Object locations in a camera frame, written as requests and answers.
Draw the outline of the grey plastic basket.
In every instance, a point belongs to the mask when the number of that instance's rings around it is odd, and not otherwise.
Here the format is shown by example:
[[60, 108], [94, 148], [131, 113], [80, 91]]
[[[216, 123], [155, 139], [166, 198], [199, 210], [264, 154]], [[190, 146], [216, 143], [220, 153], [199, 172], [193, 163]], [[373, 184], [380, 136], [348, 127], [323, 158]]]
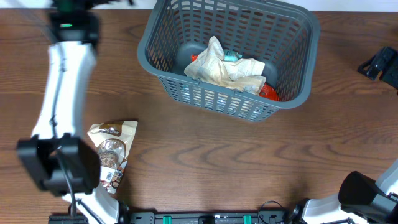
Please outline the grey plastic basket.
[[[279, 100], [187, 77], [192, 55], [215, 36], [224, 49], [265, 63], [263, 75]], [[281, 1], [157, 1], [137, 48], [141, 67], [183, 103], [180, 84], [211, 90], [272, 109], [291, 109], [308, 98], [320, 23], [307, 9]]]

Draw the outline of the orange cracker package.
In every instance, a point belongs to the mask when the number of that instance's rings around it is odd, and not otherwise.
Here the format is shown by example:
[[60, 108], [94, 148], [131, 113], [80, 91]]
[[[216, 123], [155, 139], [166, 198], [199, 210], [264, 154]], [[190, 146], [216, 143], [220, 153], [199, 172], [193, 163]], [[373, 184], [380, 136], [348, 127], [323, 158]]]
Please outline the orange cracker package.
[[274, 100], [274, 101], [279, 100], [279, 96], [276, 93], [276, 91], [274, 90], [274, 88], [271, 87], [270, 85], [268, 85], [267, 83], [264, 84], [264, 86], [262, 87], [262, 90], [260, 91], [258, 96], [261, 96], [263, 98], [267, 98], [270, 100]]

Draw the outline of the light blue wipes packet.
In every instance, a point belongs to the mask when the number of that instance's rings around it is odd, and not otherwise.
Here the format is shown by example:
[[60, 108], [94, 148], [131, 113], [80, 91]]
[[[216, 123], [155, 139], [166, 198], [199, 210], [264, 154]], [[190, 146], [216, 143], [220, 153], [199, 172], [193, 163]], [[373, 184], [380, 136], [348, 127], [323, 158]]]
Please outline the light blue wipes packet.
[[233, 50], [227, 50], [224, 49], [224, 61], [225, 62], [237, 62], [238, 60], [242, 59], [242, 55], [239, 54], [238, 52], [235, 52]]

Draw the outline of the multicolour tissue pack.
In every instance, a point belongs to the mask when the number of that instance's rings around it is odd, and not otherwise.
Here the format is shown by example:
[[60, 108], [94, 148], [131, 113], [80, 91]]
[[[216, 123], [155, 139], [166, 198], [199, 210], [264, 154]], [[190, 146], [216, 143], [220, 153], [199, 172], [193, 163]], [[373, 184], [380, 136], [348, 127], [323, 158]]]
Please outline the multicolour tissue pack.
[[250, 121], [262, 121], [277, 111], [252, 101], [186, 84], [180, 84], [180, 92], [184, 103]]

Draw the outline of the beige pouch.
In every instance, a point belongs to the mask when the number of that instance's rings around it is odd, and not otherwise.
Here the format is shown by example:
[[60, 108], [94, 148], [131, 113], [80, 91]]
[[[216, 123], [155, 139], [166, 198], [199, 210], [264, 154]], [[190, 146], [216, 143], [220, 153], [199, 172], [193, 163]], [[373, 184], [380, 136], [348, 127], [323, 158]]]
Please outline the beige pouch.
[[240, 59], [237, 62], [221, 62], [220, 86], [240, 92], [258, 95], [266, 82], [262, 75], [265, 63], [253, 58]]
[[219, 40], [213, 36], [209, 39], [208, 47], [185, 68], [184, 74], [195, 80], [224, 85], [224, 82], [229, 80], [228, 72], [223, 64], [224, 56]]

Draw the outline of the brown snack pouch with window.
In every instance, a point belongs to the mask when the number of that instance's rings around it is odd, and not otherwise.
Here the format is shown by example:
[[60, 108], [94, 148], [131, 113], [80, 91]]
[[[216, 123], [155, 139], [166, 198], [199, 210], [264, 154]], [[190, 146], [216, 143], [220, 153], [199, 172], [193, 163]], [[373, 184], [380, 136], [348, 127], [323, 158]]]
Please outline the brown snack pouch with window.
[[110, 194], [123, 179], [137, 125], [137, 121], [112, 121], [94, 124], [87, 132], [101, 161], [100, 181]]

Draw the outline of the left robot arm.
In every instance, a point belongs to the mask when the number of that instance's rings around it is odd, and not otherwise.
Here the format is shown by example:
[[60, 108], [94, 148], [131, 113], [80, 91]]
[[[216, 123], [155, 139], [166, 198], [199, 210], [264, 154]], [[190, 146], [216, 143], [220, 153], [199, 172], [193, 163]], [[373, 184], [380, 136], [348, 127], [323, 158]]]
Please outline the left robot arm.
[[37, 123], [17, 153], [42, 191], [70, 204], [73, 223], [128, 223], [128, 209], [100, 182], [100, 159], [82, 140], [85, 93], [96, 65], [100, 20], [92, 13], [102, 0], [54, 1], [43, 25], [50, 40], [49, 74]]

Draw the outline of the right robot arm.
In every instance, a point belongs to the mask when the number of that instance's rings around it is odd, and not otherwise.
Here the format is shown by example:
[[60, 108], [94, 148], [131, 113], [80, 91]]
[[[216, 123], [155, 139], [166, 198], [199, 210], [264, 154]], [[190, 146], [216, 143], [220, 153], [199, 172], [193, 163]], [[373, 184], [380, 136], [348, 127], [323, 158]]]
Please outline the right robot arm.
[[[383, 47], [358, 72], [397, 88], [397, 50]], [[351, 172], [337, 194], [297, 205], [284, 223], [397, 224], [397, 161], [377, 180]]]

